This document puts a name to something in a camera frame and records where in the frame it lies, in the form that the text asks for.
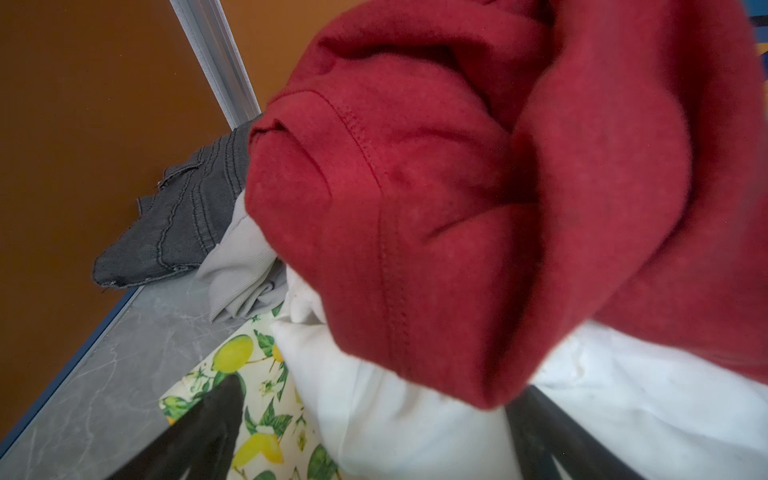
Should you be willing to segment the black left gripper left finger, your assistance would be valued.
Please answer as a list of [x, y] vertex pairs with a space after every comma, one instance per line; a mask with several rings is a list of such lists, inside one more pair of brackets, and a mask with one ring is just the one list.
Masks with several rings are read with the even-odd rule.
[[242, 422], [244, 393], [229, 375], [110, 478], [224, 479]]

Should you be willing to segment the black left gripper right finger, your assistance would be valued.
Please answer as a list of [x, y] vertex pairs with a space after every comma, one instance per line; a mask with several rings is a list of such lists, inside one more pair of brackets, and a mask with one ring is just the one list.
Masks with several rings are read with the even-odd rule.
[[641, 477], [533, 385], [505, 412], [524, 479]]

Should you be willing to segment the white cloth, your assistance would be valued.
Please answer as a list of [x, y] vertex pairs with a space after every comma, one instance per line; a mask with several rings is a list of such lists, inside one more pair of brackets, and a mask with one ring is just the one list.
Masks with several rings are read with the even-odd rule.
[[[502, 409], [484, 411], [343, 353], [319, 295], [287, 275], [272, 331], [331, 458], [367, 479], [516, 479]], [[533, 384], [647, 479], [763, 479], [767, 388], [691, 354], [594, 322]]]

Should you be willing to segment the dark red cloth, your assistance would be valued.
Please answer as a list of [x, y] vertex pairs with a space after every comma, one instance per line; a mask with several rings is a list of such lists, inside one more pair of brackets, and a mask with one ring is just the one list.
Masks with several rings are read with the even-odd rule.
[[341, 350], [479, 408], [587, 319], [765, 382], [763, 81], [738, 1], [368, 1], [246, 209]]

